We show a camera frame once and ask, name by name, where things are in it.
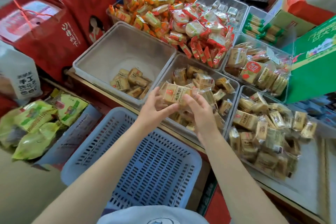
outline floor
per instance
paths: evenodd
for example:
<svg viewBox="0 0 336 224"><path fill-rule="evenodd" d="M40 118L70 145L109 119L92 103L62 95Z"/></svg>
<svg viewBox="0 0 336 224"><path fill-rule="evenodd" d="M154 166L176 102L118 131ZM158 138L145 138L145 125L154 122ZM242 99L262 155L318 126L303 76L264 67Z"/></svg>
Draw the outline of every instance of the floor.
<svg viewBox="0 0 336 224"><path fill-rule="evenodd" d="M0 149L0 223L30 224L65 188L57 169L12 162Z"/></svg>

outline blue plastic basket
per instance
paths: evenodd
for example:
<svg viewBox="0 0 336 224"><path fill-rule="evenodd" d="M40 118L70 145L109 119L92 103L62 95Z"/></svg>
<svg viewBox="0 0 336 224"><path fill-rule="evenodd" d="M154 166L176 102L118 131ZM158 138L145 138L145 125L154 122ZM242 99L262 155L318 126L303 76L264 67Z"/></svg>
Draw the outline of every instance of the blue plastic basket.
<svg viewBox="0 0 336 224"><path fill-rule="evenodd" d="M136 114L123 107L112 109L64 165L61 172L64 184L69 186L95 163L136 118ZM107 208L134 205L185 208L201 166L197 151L156 128L137 147Z"/></svg>

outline woman illustration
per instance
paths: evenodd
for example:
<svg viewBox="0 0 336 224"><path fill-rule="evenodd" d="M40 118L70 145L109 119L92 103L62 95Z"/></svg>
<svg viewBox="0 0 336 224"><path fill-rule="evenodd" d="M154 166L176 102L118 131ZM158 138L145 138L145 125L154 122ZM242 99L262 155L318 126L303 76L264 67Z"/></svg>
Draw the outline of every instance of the woman illustration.
<svg viewBox="0 0 336 224"><path fill-rule="evenodd" d="M89 37L92 43L96 42L105 33L103 22L94 15L90 17Z"/></svg>

